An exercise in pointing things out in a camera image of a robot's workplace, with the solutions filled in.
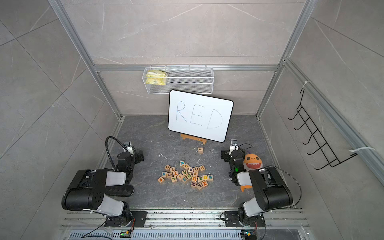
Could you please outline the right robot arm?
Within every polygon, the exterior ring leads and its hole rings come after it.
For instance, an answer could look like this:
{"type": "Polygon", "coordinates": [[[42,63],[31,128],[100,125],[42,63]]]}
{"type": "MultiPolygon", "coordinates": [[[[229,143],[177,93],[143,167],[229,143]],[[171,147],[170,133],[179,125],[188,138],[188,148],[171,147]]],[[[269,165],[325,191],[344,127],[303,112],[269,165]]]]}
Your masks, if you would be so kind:
{"type": "Polygon", "coordinates": [[[294,203],[293,194],[279,172],[289,177],[292,175],[276,166],[265,167],[256,154],[235,148],[222,150],[221,159],[230,164],[229,177],[233,184],[254,191],[254,197],[241,203],[237,211],[223,212],[220,219],[226,222],[227,227],[264,225],[264,213],[293,208],[300,202],[303,195],[300,183],[292,177],[300,190],[299,199],[294,203]]]}

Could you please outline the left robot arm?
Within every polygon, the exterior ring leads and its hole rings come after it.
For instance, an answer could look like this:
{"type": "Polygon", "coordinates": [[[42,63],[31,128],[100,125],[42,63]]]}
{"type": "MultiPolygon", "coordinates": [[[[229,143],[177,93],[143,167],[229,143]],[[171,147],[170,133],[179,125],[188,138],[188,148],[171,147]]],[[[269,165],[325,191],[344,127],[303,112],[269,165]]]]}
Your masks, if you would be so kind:
{"type": "Polygon", "coordinates": [[[116,141],[123,152],[117,155],[118,162],[110,160],[112,168],[79,170],[62,198],[62,208],[73,212],[97,213],[106,218],[105,227],[143,227],[146,211],[132,212],[129,204],[119,197],[131,197],[135,189],[130,184],[135,164],[144,161],[144,154],[136,150],[131,142],[122,143],[113,136],[105,140],[116,141]]]}

